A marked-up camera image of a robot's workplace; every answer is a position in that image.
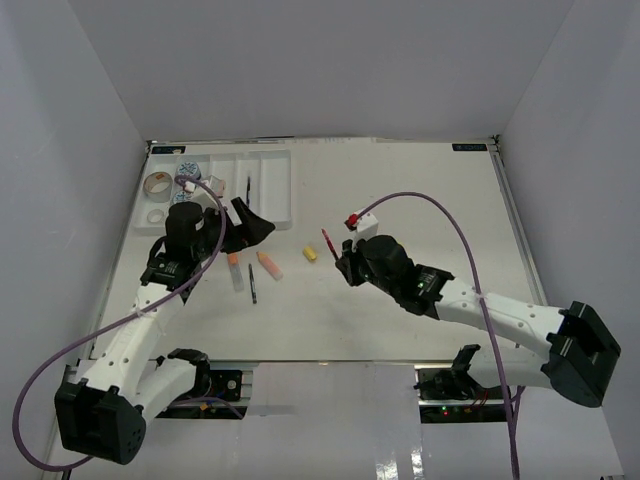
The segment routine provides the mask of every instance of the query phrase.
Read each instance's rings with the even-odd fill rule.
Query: red marker
[[[333,254],[333,258],[335,258],[335,260],[337,262],[340,257],[338,257],[338,254],[336,253],[336,249],[333,248],[333,243],[331,243],[331,239],[329,238],[329,234],[327,233],[327,231],[324,228],[322,229],[322,236],[326,240],[327,246],[329,247],[329,250],[331,250],[331,253]]]

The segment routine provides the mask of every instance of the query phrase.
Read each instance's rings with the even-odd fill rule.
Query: black pen
[[[247,207],[251,206],[251,199],[249,198],[250,191],[251,191],[251,175],[247,176]]]
[[[253,279],[253,267],[249,264],[249,285],[251,286],[251,300],[253,304],[258,303],[258,297],[256,297],[256,282]]]

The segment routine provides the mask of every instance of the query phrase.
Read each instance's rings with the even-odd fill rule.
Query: black sticker
[[[185,152],[187,147],[153,147],[151,149],[151,155],[178,155]]]
[[[452,143],[454,152],[486,152],[487,145],[484,143]]]

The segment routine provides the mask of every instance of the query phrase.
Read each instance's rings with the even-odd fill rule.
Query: wall
[[[39,478],[11,438],[19,389],[95,322],[144,160],[134,128],[65,0],[0,1],[0,465]],[[27,398],[43,458],[64,362]]]
[[[145,139],[503,131],[572,0],[70,0]]]
[[[622,346],[605,414],[640,478],[640,4],[578,1],[504,132],[504,160],[549,301],[592,304]]]

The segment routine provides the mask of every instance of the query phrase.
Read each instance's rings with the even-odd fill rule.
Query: white table
[[[282,149],[283,145],[197,147],[210,153]],[[439,199],[469,238],[487,291],[531,301],[531,278],[487,152],[454,153],[450,144],[288,142],[293,163],[294,227],[261,250],[285,274],[276,283],[256,265],[259,304],[235,294],[226,262],[194,291],[158,346],[206,351],[221,360],[440,360],[486,333],[409,315],[369,286],[347,287],[323,247],[320,228],[337,243],[347,214],[383,194],[418,190]],[[408,212],[417,212],[415,218]],[[398,238],[418,262],[469,280],[459,240],[442,215],[420,201],[395,200],[376,210],[381,231]],[[129,229],[103,325],[124,315],[153,237]],[[313,241],[314,265],[301,254]],[[244,254],[243,264],[253,254]],[[108,338],[96,344],[99,355]],[[402,365],[261,364],[242,421],[156,420],[127,467],[94,460],[72,478],[509,479],[504,424],[420,425]],[[284,415],[261,417],[264,406]],[[523,479],[589,479],[621,474],[600,409],[574,405],[554,392],[529,389],[518,441]],[[77,455],[54,443],[50,460]]]
[[[485,291],[531,301],[529,280],[489,152],[454,152],[451,144],[354,140],[275,145],[189,146],[187,153],[283,149],[292,155],[293,228],[275,232],[259,248],[284,272],[275,282],[241,255],[247,288],[232,289],[226,261],[216,262],[167,330],[155,355],[195,348],[220,360],[444,360],[486,333],[416,317],[371,286],[350,288],[333,266],[320,228],[339,246],[349,237],[347,215],[384,194],[425,192],[448,208],[475,252]],[[147,165],[145,176],[153,165]],[[397,199],[375,211],[380,233],[395,236],[418,263],[470,281],[462,244],[447,219],[418,199]],[[101,326],[128,313],[156,237],[130,227]],[[311,242],[320,257],[302,255]],[[254,264],[258,305],[250,301],[247,263]],[[110,341],[100,337],[92,358]]]

